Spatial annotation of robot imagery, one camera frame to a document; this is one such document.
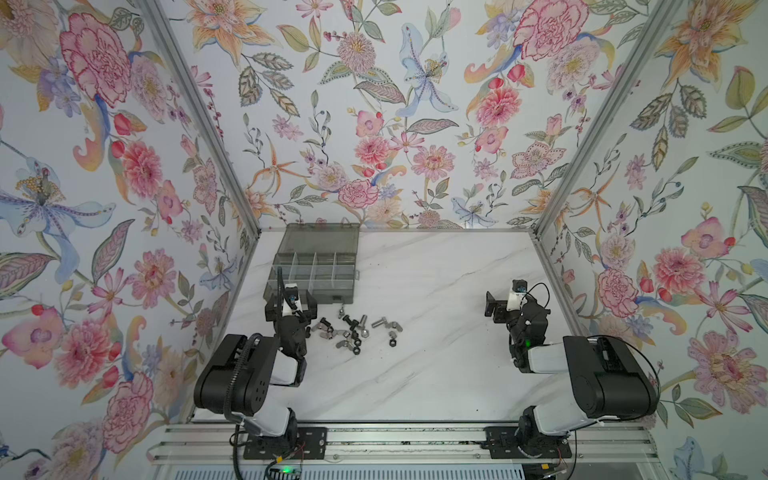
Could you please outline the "black socket screw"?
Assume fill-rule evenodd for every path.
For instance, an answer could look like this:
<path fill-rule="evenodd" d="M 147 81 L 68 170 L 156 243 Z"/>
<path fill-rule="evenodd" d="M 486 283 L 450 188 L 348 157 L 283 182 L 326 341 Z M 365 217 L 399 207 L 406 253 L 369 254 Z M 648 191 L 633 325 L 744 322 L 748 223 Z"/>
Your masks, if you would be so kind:
<path fill-rule="evenodd" d="M 351 331 L 354 331 L 359 326 L 359 321 L 352 319 L 349 315 L 343 316 L 342 320 L 349 326 Z"/>

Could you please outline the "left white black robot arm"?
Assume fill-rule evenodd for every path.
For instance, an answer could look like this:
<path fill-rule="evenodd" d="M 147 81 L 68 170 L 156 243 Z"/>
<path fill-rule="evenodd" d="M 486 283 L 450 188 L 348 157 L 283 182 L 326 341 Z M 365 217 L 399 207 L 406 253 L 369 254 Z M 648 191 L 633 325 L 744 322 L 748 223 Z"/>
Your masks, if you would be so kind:
<path fill-rule="evenodd" d="M 193 393 L 198 409 L 222 415 L 249 435 L 293 442 L 292 409 L 269 397 L 269 389 L 299 386 L 307 368 L 307 333 L 317 318 L 317 301 L 290 284 L 272 296 L 265 316 L 275 334 L 227 334 L 198 377 Z"/>

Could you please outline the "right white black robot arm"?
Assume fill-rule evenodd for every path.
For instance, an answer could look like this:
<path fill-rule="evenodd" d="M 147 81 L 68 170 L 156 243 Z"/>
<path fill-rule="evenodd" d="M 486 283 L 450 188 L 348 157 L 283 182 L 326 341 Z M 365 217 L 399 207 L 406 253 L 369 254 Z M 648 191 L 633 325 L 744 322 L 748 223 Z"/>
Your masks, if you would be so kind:
<path fill-rule="evenodd" d="M 484 315 L 506 327 L 520 372 L 568 378 L 563 393 L 526 408 L 516 432 L 521 442 L 561 439 L 600 421 L 634 421 L 656 411 L 659 393 L 631 345 L 603 335 L 571 335 L 548 344 L 550 313 L 528 292 L 511 291 L 505 300 L 485 296 Z"/>

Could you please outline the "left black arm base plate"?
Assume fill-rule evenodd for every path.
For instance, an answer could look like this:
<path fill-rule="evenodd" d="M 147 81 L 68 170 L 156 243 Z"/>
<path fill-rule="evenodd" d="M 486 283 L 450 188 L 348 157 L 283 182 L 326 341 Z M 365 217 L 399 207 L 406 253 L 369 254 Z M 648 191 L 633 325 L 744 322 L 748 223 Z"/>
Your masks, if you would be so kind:
<path fill-rule="evenodd" d="M 328 429 L 299 427 L 289 429 L 283 436 L 248 435 L 242 458 L 244 460 L 275 460 L 290 455 L 298 460 L 323 460 L 327 447 Z"/>

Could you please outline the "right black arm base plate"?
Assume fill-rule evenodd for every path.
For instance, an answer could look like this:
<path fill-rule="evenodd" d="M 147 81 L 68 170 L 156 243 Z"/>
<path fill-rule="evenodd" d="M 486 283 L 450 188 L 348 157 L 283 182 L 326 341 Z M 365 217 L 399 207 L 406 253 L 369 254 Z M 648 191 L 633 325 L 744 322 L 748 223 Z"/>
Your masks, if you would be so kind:
<path fill-rule="evenodd" d="M 535 431 L 524 435 L 517 426 L 491 426 L 484 429 L 485 440 L 480 443 L 492 459 L 535 460 L 571 459 L 572 451 L 566 437 L 552 437 Z"/>

